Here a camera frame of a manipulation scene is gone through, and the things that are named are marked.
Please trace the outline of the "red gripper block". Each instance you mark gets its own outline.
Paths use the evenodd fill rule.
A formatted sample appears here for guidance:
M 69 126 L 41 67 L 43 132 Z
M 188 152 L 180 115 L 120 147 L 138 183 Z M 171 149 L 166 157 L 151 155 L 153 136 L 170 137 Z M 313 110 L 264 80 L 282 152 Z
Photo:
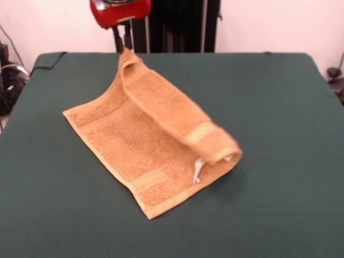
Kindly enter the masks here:
M 152 3 L 142 1 L 90 1 L 91 12 L 101 28 L 112 28 L 117 53 L 122 53 L 124 45 L 129 50 L 133 49 L 131 36 L 132 19 L 142 19 L 151 12 Z M 118 25 L 124 23 L 124 44 L 119 35 Z

